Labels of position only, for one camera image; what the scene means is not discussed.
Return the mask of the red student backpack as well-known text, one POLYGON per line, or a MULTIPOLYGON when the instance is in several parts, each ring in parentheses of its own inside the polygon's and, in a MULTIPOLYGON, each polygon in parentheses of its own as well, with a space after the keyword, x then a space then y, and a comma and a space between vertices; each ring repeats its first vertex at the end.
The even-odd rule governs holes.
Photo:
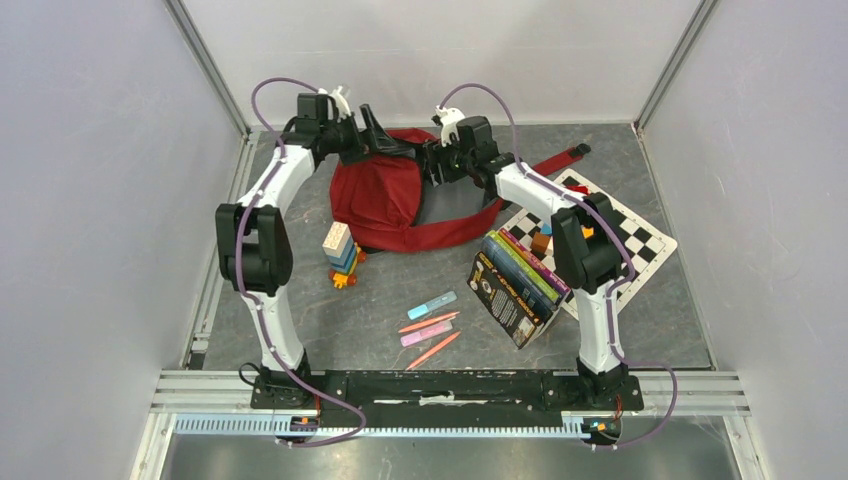
POLYGON ((394 129, 394 154, 366 152, 340 163, 330 183, 333 218, 349 225, 362 248, 415 253, 464 244, 489 230, 503 200, 470 177, 436 185, 425 171, 422 129, 394 129))

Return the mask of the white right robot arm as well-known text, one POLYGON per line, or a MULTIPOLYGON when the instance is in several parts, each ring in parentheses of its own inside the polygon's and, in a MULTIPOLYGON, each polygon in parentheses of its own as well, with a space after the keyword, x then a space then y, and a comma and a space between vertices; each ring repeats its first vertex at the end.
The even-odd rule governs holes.
POLYGON ((578 396, 591 408, 606 406, 629 374, 618 341, 617 292, 633 276, 611 199, 569 190, 516 152, 500 152, 484 116, 439 108, 433 121, 439 139, 427 146, 426 158, 438 180, 469 176, 551 227, 555 273, 573 292, 580 324, 578 396))

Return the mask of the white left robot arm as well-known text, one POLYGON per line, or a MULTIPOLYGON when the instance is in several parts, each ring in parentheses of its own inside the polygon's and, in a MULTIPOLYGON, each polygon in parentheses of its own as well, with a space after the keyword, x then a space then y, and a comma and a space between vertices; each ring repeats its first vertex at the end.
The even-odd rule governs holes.
POLYGON ((312 399, 314 381, 303 373, 306 352, 288 298, 294 259, 285 213, 326 156, 358 164, 391 140, 369 105, 353 113, 337 90, 302 93, 291 130, 278 135, 259 178, 238 200, 215 211, 221 275, 247 305, 259 336, 261 366, 282 374, 275 392, 290 407, 312 399))

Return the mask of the purple book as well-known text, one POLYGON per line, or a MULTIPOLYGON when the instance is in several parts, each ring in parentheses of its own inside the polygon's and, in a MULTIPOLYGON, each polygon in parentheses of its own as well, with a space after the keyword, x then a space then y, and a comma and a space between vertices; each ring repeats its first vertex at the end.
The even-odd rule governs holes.
POLYGON ((516 237, 510 232, 501 228, 497 233, 507 242, 510 248, 515 251, 533 270, 558 294, 562 297, 567 297, 571 293, 571 289, 546 267, 530 250, 525 248, 516 237))

